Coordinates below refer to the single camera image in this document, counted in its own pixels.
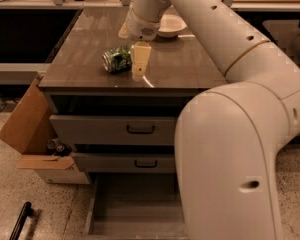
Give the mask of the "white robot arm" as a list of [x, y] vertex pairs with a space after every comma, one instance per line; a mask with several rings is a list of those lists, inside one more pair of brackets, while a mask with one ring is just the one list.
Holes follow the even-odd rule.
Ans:
[[190, 240], [284, 240], [278, 152], [300, 132], [300, 68], [219, 0], [133, 0], [126, 33], [152, 40], [174, 7], [226, 80], [195, 96], [175, 130]]

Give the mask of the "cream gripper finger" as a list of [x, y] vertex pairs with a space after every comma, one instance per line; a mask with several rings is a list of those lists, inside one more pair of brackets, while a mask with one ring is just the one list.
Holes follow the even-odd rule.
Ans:
[[122, 39], [127, 39], [129, 37], [128, 33], [127, 33], [127, 26], [126, 24], [123, 24], [122, 27], [120, 28], [119, 32], [118, 32], [118, 36]]
[[132, 61], [132, 78], [139, 81], [145, 75], [151, 54], [151, 47], [148, 42], [138, 41], [130, 49]]

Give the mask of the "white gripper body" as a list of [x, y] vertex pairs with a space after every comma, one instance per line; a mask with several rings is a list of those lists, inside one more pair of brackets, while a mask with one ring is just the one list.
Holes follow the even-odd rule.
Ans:
[[159, 30], [159, 22], [148, 22], [141, 19], [130, 7], [125, 20], [126, 33], [135, 41], [152, 41]]

